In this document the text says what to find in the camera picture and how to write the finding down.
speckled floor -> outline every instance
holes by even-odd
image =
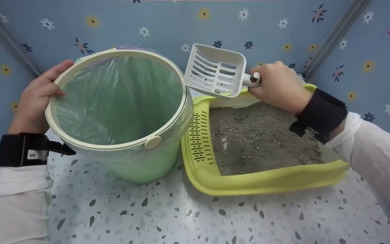
[[[217,198],[192,187],[181,159],[143,185],[84,156],[51,153],[48,162],[51,244],[390,244],[389,221],[352,170],[330,187]]]

metal frame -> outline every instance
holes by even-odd
[[[327,35],[319,49],[316,51],[308,65],[303,70],[304,77],[311,80],[315,72],[320,68],[329,54],[337,47],[341,38],[347,33],[356,19],[362,14],[371,0],[352,0],[345,9],[344,13],[338,19],[330,33]]]
[[[6,25],[0,19],[0,43],[4,48],[25,68],[28,69],[36,77],[40,76],[42,72],[37,67],[35,62],[26,55],[26,51],[20,45],[14,35],[9,31]]]

yellow litter box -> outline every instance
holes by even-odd
[[[315,85],[303,85],[314,92]],[[210,96],[194,98],[194,118],[181,139],[181,151],[190,182],[202,193],[211,196],[274,194],[321,187],[340,182],[348,164],[332,162],[332,152],[322,150],[325,164],[299,165],[237,176],[221,176],[216,165],[210,135],[209,110],[215,107],[242,108],[259,102],[247,90],[232,99]]]

litter clump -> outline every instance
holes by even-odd
[[[313,137],[288,130],[294,121],[293,114],[264,102],[211,108],[212,144],[221,175],[324,163]]]

yellow flower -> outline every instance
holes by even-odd
[[[315,51],[318,48],[318,44],[312,44],[311,46],[308,47],[308,51],[312,52]]]
[[[11,107],[11,111],[15,113],[17,110],[17,102],[10,102],[10,107]]]
[[[371,71],[373,71],[375,66],[376,66],[376,62],[372,60],[368,60],[364,62],[364,65],[362,65],[362,69],[364,70],[365,73],[370,73]]]
[[[6,64],[2,64],[0,66],[0,69],[1,69],[1,74],[5,76],[9,76],[11,74],[11,68]]]
[[[202,20],[210,19],[210,10],[202,8],[200,11],[198,11],[198,18]]]
[[[100,25],[99,20],[92,15],[88,15],[87,18],[85,19],[85,22],[87,22],[87,25],[92,28],[97,28]]]
[[[358,96],[357,93],[354,93],[351,91],[351,92],[347,93],[347,100],[349,102],[353,102],[353,100],[355,100],[357,96]]]
[[[291,43],[285,43],[284,45],[282,45],[282,50],[283,51],[290,51],[292,46],[293,45]]]

